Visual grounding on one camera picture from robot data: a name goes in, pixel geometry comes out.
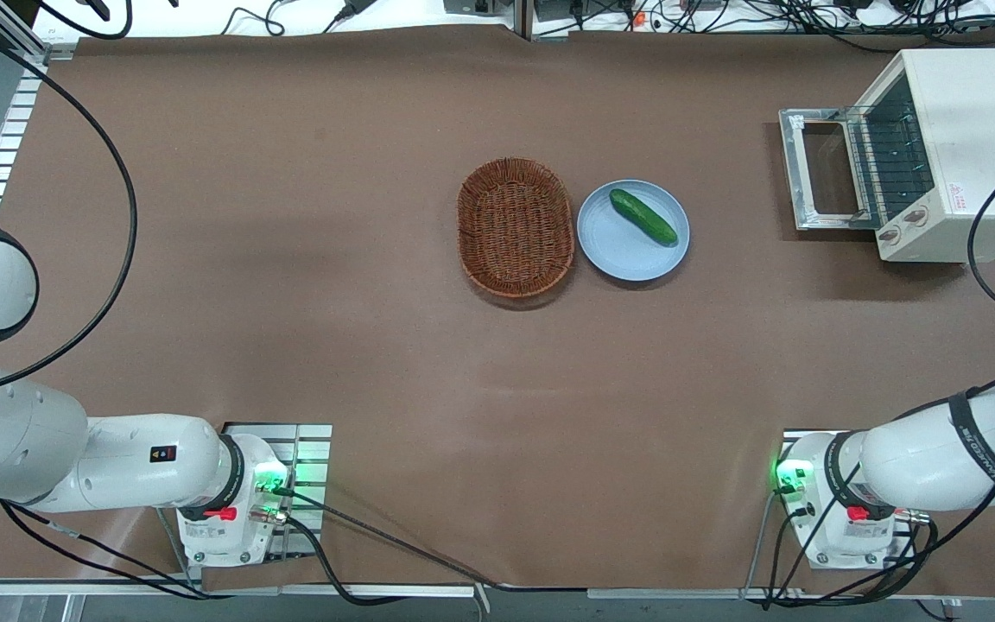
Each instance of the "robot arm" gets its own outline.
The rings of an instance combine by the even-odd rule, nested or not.
[[[880,570],[907,541],[897,516],[974,508],[990,495],[995,383],[963,395],[877,428],[808,434],[786,449],[778,485],[786,511],[802,514],[795,531],[814,568]]]
[[[0,341],[29,321],[37,296],[32,260],[0,230]],[[28,379],[0,386],[0,499],[32,511],[178,508],[189,559],[240,566],[262,561],[272,526],[253,508],[277,511],[265,491],[287,477],[265,441],[219,435],[198,417],[87,417]]]

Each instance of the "cucumber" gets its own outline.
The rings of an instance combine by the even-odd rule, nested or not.
[[[678,244],[678,233],[655,210],[651,209],[631,193],[620,188],[609,192],[612,208],[647,233],[648,237],[662,245]]]

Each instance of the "table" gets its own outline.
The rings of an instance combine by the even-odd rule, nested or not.
[[[121,28],[125,19],[125,5],[122,0],[108,0],[111,9],[110,23],[102,23],[95,13],[85,5],[74,0],[48,0],[48,3],[59,12],[71,17],[72,20],[86,25],[88,28],[102,32],[116,31]],[[225,26],[234,7],[245,7],[257,15],[264,15],[271,0],[182,0],[178,9],[171,8],[167,0],[134,0],[134,28],[130,36],[197,36],[217,35]],[[646,7],[650,10],[656,3],[636,0],[636,7]],[[317,35],[331,22],[343,0],[334,3],[317,3],[311,0],[291,0],[281,5],[272,13],[280,23],[287,27],[288,35]],[[666,17],[679,19],[682,10],[678,3],[667,3],[662,9]],[[972,0],[963,4],[956,11],[957,17],[965,16],[995,16],[995,0]],[[849,17],[841,11],[828,11],[832,25],[847,25]],[[714,27],[718,31],[785,31],[785,22],[756,23],[736,20],[764,19],[754,8],[739,0],[731,0],[729,8],[723,13],[719,11],[700,11],[694,18],[698,29]],[[877,0],[871,7],[858,11],[858,20],[864,25],[880,25],[894,23],[901,15],[885,2]],[[446,13],[442,0],[378,0],[367,11],[336,25],[334,32],[352,32],[362,30],[377,30],[386,28],[412,27],[412,25],[435,24],[494,24],[500,23],[512,27],[512,15],[509,16],[462,16]],[[628,25],[627,16],[623,13],[607,13],[594,17],[586,22],[587,30],[623,30]],[[549,30],[574,27],[574,20],[548,20],[534,22],[532,32],[544,33]],[[636,30],[643,32],[655,31],[653,20],[648,20]],[[55,17],[41,11],[33,24],[33,31],[48,43],[72,43],[79,39],[79,32],[66,27]],[[263,24],[245,17],[236,20],[229,31],[233,35],[266,36]],[[567,35],[566,30],[554,33],[555,36]]]
[[[732,590],[783,428],[876,425],[995,377],[995,307],[960,268],[791,225],[776,111],[852,101],[887,60],[808,36],[552,47],[499,28],[87,42],[52,71],[121,146],[142,236],[113,314],[37,379],[95,416],[331,422],[329,503],[498,581]],[[39,96],[3,198],[42,302],[0,366],[78,326],[116,267],[123,189],[78,121]],[[548,306],[490,306],[450,215],[462,178],[508,154],[546,162],[576,206],[658,181],[690,256],[626,289],[580,255]],[[62,521],[174,566],[150,511]],[[325,535],[346,581],[457,581]],[[93,578],[21,538],[0,517],[0,576]],[[995,509],[909,593],[995,595]]]

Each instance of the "wicker basket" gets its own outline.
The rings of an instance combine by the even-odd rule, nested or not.
[[[459,189],[459,260],[480,288],[526,298],[555,286],[574,260],[570,197],[548,167],[506,157]]]

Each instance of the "blue plate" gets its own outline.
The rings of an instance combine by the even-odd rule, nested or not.
[[[609,192],[620,188],[655,210],[678,233],[678,243],[652,240],[612,207]],[[606,275],[625,281],[648,281],[666,275],[690,248],[690,221],[675,197],[640,180],[611,181],[593,190],[578,212],[578,243],[593,265]]]

